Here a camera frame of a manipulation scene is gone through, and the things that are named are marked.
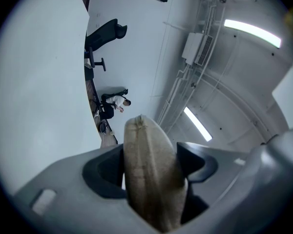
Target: black office chair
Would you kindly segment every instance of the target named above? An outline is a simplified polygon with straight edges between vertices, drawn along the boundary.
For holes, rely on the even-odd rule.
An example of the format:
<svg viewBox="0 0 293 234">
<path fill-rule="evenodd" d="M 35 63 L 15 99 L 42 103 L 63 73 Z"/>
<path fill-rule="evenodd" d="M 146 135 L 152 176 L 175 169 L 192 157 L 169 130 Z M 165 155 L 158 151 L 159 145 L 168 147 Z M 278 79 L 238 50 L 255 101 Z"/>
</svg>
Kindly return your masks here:
<svg viewBox="0 0 293 234">
<path fill-rule="evenodd" d="M 91 67 L 94 68 L 95 65 L 101 65 L 104 71 L 106 71 L 104 59 L 101 58 L 101 62 L 94 62 L 92 52 L 110 41 L 123 38 L 126 32 L 127 26 L 121 26 L 117 23 L 117 19 L 113 19 L 86 37 L 84 58 L 90 59 Z"/>
</svg>

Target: floor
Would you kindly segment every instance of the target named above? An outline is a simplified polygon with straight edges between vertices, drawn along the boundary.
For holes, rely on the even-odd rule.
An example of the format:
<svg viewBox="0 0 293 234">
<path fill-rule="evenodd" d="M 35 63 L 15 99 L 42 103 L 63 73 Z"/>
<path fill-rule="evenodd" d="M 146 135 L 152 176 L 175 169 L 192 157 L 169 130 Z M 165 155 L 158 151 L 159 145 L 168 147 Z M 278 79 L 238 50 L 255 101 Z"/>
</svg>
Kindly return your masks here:
<svg viewBox="0 0 293 234">
<path fill-rule="evenodd" d="M 86 89 L 87 89 L 88 100 L 89 100 L 89 105 L 90 105 L 90 109 L 92 112 L 92 116 L 94 116 L 95 112 L 97 111 L 97 106 L 95 103 L 96 102 L 95 91 L 93 90 L 93 86 L 92 86 L 90 80 L 86 81 Z M 98 128 L 101 123 L 100 116 L 95 117 L 94 122 L 96 123 L 96 126 Z M 106 129 L 106 134 L 102 134 L 100 132 L 100 130 L 98 130 L 98 132 L 99 132 L 99 134 L 101 136 L 101 140 L 102 140 L 101 148 L 108 147 L 108 146 L 114 146 L 117 144 L 117 140 L 109 127 L 107 127 L 107 129 Z"/>
</svg>

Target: white wall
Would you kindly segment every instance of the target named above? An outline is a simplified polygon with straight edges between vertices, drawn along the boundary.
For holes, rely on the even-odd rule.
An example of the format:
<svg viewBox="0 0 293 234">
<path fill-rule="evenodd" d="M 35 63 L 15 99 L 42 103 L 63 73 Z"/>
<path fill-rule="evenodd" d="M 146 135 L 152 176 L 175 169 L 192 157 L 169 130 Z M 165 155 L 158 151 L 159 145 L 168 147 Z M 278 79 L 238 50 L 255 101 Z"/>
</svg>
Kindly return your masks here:
<svg viewBox="0 0 293 234">
<path fill-rule="evenodd" d="M 0 32 L 0 180 L 7 192 L 98 149 L 84 80 L 82 0 L 22 0 Z"/>
<path fill-rule="evenodd" d="M 127 34 L 94 52 L 95 60 L 105 59 L 106 72 L 94 70 L 98 94 L 129 89 L 132 101 L 109 123 L 117 140 L 122 143 L 125 122 L 139 114 L 155 118 L 158 106 L 166 98 L 173 79 L 183 65 L 182 50 L 187 31 L 163 22 L 191 30 L 199 0 L 90 0 L 88 34 L 111 19 L 127 25 Z"/>
<path fill-rule="evenodd" d="M 216 20 L 220 20 L 221 11 L 222 8 L 217 9 Z M 225 19 L 249 23 L 277 35 L 282 39 L 281 48 L 276 49 L 247 33 L 222 27 L 206 70 L 209 76 L 221 79 L 217 86 L 220 92 L 216 89 L 211 94 L 212 86 L 202 81 L 188 104 L 213 139 L 207 143 L 193 126 L 185 128 L 181 121 L 187 116 L 183 115 L 169 133 L 171 140 L 248 152 L 288 129 L 272 97 L 273 89 L 293 62 L 293 36 L 284 24 L 285 13 L 286 9 L 277 0 L 227 0 Z M 217 28 L 215 23 L 212 35 L 215 36 Z M 208 77 L 203 76 L 203 79 L 215 84 Z"/>
</svg>

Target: fluorescent light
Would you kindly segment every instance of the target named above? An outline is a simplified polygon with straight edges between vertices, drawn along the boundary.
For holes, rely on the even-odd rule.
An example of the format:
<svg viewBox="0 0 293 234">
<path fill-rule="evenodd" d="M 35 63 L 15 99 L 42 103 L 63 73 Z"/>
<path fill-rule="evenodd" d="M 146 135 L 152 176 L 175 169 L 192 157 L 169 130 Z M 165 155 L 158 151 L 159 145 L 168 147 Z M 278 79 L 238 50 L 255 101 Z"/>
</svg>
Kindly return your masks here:
<svg viewBox="0 0 293 234">
<path fill-rule="evenodd" d="M 195 115 L 190 111 L 190 109 L 186 107 L 184 109 L 184 112 L 190 118 L 190 120 L 193 122 L 196 128 L 200 131 L 200 133 L 203 135 L 204 139 L 206 141 L 210 141 L 212 139 L 212 136 L 209 134 L 206 128 L 202 125 L 202 123 L 197 119 L 197 117 L 195 117 Z"/>
<path fill-rule="evenodd" d="M 281 39 L 273 35 L 272 33 L 269 33 L 266 30 L 260 29 L 258 27 L 255 27 L 253 25 L 243 23 L 240 21 L 233 21 L 233 20 L 225 20 L 225 27 L 233 28 L 242 30 L 244 32 L 250 33 L 254 36 L 257 36 L 269 43 L 271 43 L 273 46 L 280 48 L 281 46 Z"/>
</svg>

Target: beige fabric object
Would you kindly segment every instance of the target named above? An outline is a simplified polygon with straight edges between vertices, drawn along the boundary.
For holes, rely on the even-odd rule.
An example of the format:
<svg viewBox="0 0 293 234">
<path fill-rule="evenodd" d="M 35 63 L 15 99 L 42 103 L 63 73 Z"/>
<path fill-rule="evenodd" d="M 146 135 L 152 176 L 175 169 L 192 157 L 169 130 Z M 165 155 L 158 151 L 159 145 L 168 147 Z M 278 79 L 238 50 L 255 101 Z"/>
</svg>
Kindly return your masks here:
<svg viewBox="0 0 293 234">
<path fill-rule="evenodd" d="M 146 116 L 125 125 L 125 181 L 132 208 L 161 232 L 181 226 L 188 183 L 164 131 Z"/>
</svg>

